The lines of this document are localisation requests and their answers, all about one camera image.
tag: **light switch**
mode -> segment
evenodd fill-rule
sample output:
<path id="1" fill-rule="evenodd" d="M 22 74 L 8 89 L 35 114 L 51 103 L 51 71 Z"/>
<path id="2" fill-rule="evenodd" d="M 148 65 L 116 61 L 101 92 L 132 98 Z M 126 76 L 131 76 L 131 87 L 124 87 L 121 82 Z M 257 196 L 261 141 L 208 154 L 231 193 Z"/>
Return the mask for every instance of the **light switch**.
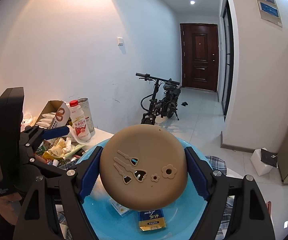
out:
<path id="1" fill-rule="evenodd" d="M 117 44 L 118 44 L 119 46 L 123 46 L 123 45 L 124 45 L 124 40 L 123 40 L 123 38 L 117 38 Z"/>

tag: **red bottle cap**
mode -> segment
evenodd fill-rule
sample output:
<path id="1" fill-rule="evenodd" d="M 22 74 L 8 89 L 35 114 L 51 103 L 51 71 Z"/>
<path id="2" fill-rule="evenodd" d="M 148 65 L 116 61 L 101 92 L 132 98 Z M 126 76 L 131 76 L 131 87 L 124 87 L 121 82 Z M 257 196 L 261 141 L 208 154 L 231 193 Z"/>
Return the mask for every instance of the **red bottle cap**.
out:
<path id="1" fill-rule="evenodd" d="M 70 103 L 69 103 L 70 107 L 77 106 L 77 105 L 78 105 L 78 101 L 77 100 L 70 101 Z"/>

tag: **plastic bottle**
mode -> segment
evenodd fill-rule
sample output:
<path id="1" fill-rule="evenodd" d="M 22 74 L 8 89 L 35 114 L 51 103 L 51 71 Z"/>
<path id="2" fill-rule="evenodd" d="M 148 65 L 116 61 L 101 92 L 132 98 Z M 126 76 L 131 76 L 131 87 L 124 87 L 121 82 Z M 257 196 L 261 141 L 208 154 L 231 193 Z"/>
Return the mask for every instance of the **plastic bottle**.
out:
<path id="1" fill-rule="evenodd" d="M 78 138 L 84 142 L 91 138 L 90 130 L 88 129 L 85 115 L 77 100 L 70 101 L 71 119 L 73 128 L 76 131 Z"/>

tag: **flower cutout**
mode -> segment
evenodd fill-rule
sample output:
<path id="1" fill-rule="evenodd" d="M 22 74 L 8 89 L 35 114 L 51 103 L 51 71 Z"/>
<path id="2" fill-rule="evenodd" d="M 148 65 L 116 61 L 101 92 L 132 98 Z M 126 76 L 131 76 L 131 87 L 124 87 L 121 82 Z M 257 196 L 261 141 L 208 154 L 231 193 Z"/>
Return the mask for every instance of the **flower cutout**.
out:
<path id="1" fill-rule="evenodd" d="M 162 172 L 163 178 L 173 179 L 175 174 L 177 173 L 177 169 L 174 168 L 172 164 L 169 164 L 162 168 Z"/>
<path id="2" fill-rule="evenodd" d="M 158 176 L 156 173 L 151 176 L 151 181 L 153 182 L 158 182 L 159 179 L 160 179 L 160 176 Z"/>

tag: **metal bolt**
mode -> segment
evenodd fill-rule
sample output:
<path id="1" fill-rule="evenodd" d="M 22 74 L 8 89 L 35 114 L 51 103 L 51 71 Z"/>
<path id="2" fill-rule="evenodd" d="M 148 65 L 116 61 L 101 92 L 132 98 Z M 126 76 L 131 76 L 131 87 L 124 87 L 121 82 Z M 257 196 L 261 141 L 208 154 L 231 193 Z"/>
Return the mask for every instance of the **metal bolt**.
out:
<path id="1" fill-rule="evenodd" d="M 36 181 L 41 181 L 43 179 L 43 175 L 38 175 L 35 177 Z"/>
<path id="2" fill-rule="evenodd" d="M 69 171 L 66 172 L 66 174 L 68 176 L 73 176 L 75 174 L 75 171 L 74 170 L 69 170 Z"/>
<path id="3" fill-rule="evenodd" d="M 213 171 L 213 175 L 216 177 L 220 177 L 222 175 L 222 172 L 220 171 Z"/>
<path id="4" fill-rule="evenodd" d="M 247 179 L 248 181 L 253 181 L 253 180 L 254 180 L 254 178 L 253 178 L 252 175 L 246 175 L 246 179 Z"/>

